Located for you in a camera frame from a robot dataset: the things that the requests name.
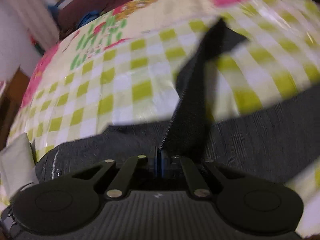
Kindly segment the white cloth on bedside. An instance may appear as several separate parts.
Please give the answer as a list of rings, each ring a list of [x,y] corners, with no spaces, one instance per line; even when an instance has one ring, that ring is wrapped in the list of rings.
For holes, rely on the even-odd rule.
[[[9,199],[24,186],[37,184],[33,149],[27,133],[1,150],[1,183]]]

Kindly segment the wooden bedside table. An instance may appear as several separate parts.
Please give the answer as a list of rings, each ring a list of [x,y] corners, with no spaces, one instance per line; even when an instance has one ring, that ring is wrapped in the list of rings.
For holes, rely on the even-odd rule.
[[[11,125],[21,106],[29,80],[18,67],[10,81],[1,81],[1,150],[6,146]]]

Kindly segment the dark grey pants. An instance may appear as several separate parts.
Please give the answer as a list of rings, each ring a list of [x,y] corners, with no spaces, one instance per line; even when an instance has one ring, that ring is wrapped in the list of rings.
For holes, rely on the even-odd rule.
[[[170,120],[108,126],[92,137],[65,142],[35,166],[40,182],[85,169],[105,159],[123,164],[154,151],[193,161],[213,159],[238,171],[285,183],[319,158],[319,84],[264,110],[212,123],[204,103],[207,61],[244,42],[219,20],[179,72],[179,103]]]

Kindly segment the beige curtain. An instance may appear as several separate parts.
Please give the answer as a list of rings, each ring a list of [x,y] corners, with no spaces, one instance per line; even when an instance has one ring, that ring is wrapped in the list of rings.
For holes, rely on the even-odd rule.
[[[49,50],[58,42],[59,30],[48,6],[55,5],[59,0],[5,1],[44,50]]]

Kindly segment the green checkered floral bedsheet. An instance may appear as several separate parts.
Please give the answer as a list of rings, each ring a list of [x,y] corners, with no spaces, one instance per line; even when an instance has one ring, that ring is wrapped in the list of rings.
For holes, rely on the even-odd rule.
[[[27,133],[36,165],[56,146],[95,136],[108,126],[170,120],[180,100],[178,74],[219,20],[245,40],[205,64],[204,103],[212,123],[267,109],[319,84],[319,4],[313,0],[228,0],[225,5],[219,0],[133,0],[78,29],[43,57],[7,146]],[[11,199],[1,183],[1,237],[319,237],[319,158],[281,183],[304,204],[296,230],[252,236],[228,226],[210,202],[191,197],[179,174],[161,177],[159,153],[139,154],[155,161],[153,176],[134,176],[124,198],[107,201],[90,223],[61,235],[28,231],[12,214],[12,204],[23,190],[47,181],[24,186]],[[219,163],[193,162],[212,161]]]

